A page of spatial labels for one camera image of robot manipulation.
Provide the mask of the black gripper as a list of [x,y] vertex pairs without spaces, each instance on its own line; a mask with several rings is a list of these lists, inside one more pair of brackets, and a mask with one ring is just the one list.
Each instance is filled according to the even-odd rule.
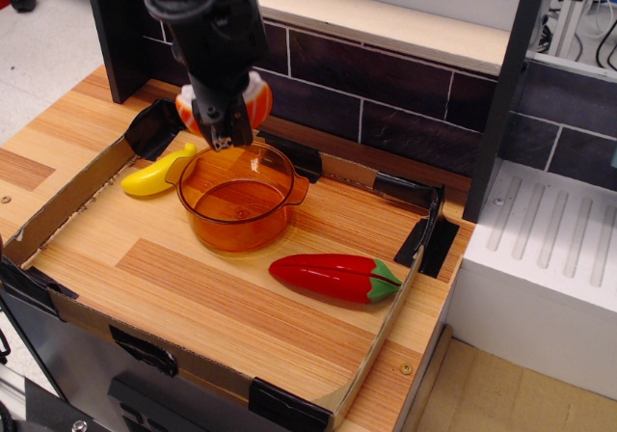
[[166,21],[196,97],[194,119],[215,151],[250,146],[253,130],[241,95],[267,52],[257,0],[166,0]]

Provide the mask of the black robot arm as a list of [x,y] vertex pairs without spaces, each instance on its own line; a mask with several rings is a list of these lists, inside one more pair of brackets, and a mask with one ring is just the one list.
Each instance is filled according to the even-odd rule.
[[212,149],[253,142],[243,93],[250,70],[268,52],[257,0],[144,0],[172,34],[195,97],[194,118]]

